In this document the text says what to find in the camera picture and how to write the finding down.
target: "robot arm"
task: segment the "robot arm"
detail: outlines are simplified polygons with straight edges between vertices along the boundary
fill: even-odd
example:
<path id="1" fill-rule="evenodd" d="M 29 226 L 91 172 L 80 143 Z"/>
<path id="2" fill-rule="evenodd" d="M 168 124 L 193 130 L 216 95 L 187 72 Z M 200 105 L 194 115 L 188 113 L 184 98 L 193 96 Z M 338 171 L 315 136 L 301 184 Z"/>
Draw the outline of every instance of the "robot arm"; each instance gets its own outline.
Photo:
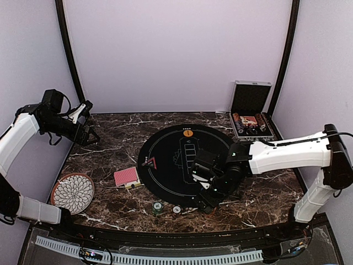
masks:
<path id="1" fill-rule="evenodd" d="M 246 176 L 304 166 L 320 167 L 314 183 L 292 213 L 296 222 L 308 223 L 332 194 L 353 183 L 346 147 L 332 124 L 326 125 L 323 132 L 297 139 L 234 143 L 225 162 L 219 161 L 219 156 L 199 151 L 191 173 L 204 189 L 195 203 L 211 212 Z M 215 173 L 220 168 L 224 169 L 222 173 Z"/>
<path id="2" fill-rule="evenodd" d="M 8 218 L 16 216 L 49 224 L 59 224 L 62 219 L 62 209 L 20 195 L 6 180 L 12 162 L 33 135 L 38 131 L 50 137 L 51 133 L 56 134 L 59 140 L 54 144 L 50 141 L 51 145 L 58 144 L 63 136 L 80 145 L 100 140 L 92 128 L 78 123 L 80 116 L 88 117 L 92 103 L 86 101 L 60 114 L 63 98 L 55 89 L 45 91 L 41 103 L 26 105 L 17 111 L 14 123 L 0 137 L 0 213 L 6 216 L 5 223 L 12 224 Z"/>

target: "white patterned plate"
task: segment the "white patterned plate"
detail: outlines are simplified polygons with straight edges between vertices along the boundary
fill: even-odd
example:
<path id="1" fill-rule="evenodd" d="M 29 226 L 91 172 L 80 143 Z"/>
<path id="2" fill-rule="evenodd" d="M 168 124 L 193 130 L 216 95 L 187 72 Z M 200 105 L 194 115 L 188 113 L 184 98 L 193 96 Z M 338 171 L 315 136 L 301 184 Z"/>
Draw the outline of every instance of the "white patterned plate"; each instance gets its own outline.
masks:
<path id="1" fill-rule="evenodd" d="M 94 195 L 94 184 L 86 174 L 72 173 L 60 179 L 51 192 L 51 204 L 63 207 L 71 215 L 78 214 L 90 204 Z"/>

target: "black round mat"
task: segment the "black round mat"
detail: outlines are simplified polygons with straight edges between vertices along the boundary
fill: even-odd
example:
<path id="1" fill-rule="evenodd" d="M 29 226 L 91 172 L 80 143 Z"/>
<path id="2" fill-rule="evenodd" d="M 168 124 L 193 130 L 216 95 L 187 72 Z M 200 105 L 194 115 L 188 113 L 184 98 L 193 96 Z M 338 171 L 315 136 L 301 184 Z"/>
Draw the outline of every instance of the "black round mat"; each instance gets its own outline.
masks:
<path id="1" fill-rule="evenodd" d="M 196 207 L 192 197 L 202 186 L 189 175 L 199 149 L 227 154 L 232 139 L 203 125 L 185 124 L 165 128 L 142 146 L 137 171 L 143 184 L 162 200 L 183 207 Z"/>

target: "brown marble surface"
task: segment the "brown marble surface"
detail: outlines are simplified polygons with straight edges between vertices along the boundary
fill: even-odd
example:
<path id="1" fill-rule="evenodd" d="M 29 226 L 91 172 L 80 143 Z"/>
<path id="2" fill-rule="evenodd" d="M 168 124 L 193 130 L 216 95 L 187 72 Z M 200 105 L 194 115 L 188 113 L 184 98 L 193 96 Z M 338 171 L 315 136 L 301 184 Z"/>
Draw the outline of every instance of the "brown marble surface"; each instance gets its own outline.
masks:
<path id="1" fill-rule="evenodd" d="M 60 178 L 73 172 L 89 175 L 95 185 L 93 201 L 74 215 L 77 224 L 137 232 L 215 232 L 245 229 L 285 222 L 289 208 L 303 195 L 291 169 L 246 178 L 239 191 L 211 215 L 197 209 L 183 209 L 172 216 L 173 205 L 164 203 L 162 214 L 152 214 L 152 203 L 160 201 L 146 187 L 117 188 L 113 174 L 136 166 L 143 143 L 157 131 L 178 124 L 202 124 L 234 139 L 228 114 L 144 113 L 97 114 L 88 124 L 101 141 L 96 145 L 75 145 Z"/>

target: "lavender wall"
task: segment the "lavender wall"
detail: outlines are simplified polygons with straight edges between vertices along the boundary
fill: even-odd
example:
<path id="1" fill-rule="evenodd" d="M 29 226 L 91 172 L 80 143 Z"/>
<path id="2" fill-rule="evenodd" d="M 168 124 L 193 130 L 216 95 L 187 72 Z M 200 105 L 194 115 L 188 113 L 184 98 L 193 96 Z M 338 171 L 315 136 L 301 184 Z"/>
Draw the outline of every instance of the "lavender wall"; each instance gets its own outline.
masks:
<path id="1" fill-rule="evenodd" d="M 275 83 L 291 2 L 65 1 L 93 112 L 228 110 L 235 80 Z"/>
<path id="2" fill-rule="evenodd" d="M 58 27 L 55 3 L 8 0 L 0 7 L 0 134 L 16 110 L 41 101 L 44 90 L 56 88 L 78 103 Z M 46 202 L 71 143 L 48 144 L 34 136 L 10 168 L 7 179 L 23 195 Z M 28 225 L 0 223 L 1 264 L 17 264 Z"/>
<path id="3" fill-rule="evenodd" d="M 333 123 L 353 133 L 353 1 L 302 1 L 293 51 L 274 119 L 285 138 Z M 353 139 L 343 136 L 353 158 Z M 303 170 L 308 184 L 317 169 Z M 353 264 L 353 187 L 324 207 L 345 264 Z"/>

